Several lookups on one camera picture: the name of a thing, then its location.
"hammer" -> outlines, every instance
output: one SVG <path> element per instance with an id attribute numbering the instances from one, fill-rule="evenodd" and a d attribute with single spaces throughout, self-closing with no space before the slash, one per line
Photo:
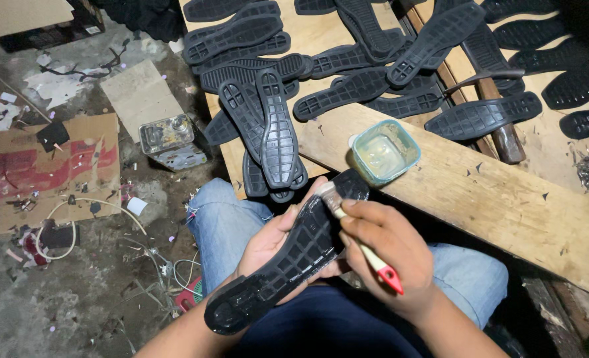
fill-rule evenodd
<path id="1" fill-rule="evenodd" d="M 458 84 L 449 87 L 443 92 L 447 95 L 456 92 L 460 88 L 469 85 L 478 85 L 481 99 L 500 98 L 493 78 L 520 78 L 524 75 L 523 69 L 507 69 L 504 71 L 482 72 L 475 76 L 469 77 Z M 507 164 L 518 164 L 527 158 L 524 153 L 522 144 L 515 133 L 513 123 L 506 124 L 491 133 L 491 138 L 496 145 L 496 150 L 500 161 Z"/>

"jeans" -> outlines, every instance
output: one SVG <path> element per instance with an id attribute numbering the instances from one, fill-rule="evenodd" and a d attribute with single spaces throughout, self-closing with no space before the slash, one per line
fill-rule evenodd
<path id="1" fill-rule="evenodd" d="M 203 185 L 189 207 L 195 216 L 189 216 L 187 225 L 200 249 L 202 283 L 208 293 L 235 270 L 246 244 L 272 213 L 263 204 L 237 200 L 232 185 L 219 178 Z M 483 329 L 506 297 L 505 265 L 468 248 L 440 243 L 429 249 L 434 256 L 434 283 Z"/>

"glue container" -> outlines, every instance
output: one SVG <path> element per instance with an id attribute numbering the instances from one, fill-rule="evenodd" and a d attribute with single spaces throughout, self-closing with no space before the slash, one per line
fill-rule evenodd
<path id="1" fill-rule="evenodd" d="M 374 187 L 390 183 L 421 158 L 414 139 L 392 119 L 354 134 L 348 145 L 354 153 L 354 169 Z"/>

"person's left hand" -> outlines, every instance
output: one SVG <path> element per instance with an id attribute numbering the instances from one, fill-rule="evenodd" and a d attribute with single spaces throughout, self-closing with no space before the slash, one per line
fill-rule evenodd
<path id="1" fill-rule="evenodd" d="M 241 275 L 250 276 L 279 251 L 284 242 L 286 242 L 288 231 L 292 229 L 301 207 L 314 194 L 318 187 L 327 182 L 328 179 L 325 176 L 318 177 L 299 205 L 291 205 L 283 215 L 275 216 L 268 224 L 264 225 L 259 232 L 251 237 L 250 241 L 248 241 L 248 245 L 246 245 L 246 249 L 243 251 L 243 256 L 239 261 L 239 265 L 237 265 L 235 272 L 231 275 L 232 279 Z M 343 269 L 347 267 L 344 259 L 330 262 L 325 268 L 315 273 L 306 282 L 303 282 L 299 287 L 279 301 L 278 305 L 286 303 L 294 298 L 308 287 L 309 283 L 316 281 L 318 278 L 337 276 L 342 274 L 344 272 Z"/>

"person's right hand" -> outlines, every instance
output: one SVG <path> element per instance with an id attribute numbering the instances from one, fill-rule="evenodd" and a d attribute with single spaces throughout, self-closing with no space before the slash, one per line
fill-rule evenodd
<path id="1" fill-rule="evenodd" d="M 439 290 L 432 280 L 433 257 L 425 240 L 393 207 L 345 199 L 342 208 L 348 216 L 341 219 L 339 235 L 346 244 L 348 264 L 374 296 L 404 319 L 419 324 L 429 315 Z M 354 238 L 396 270 L 404 295 L 378 277 Z"/>

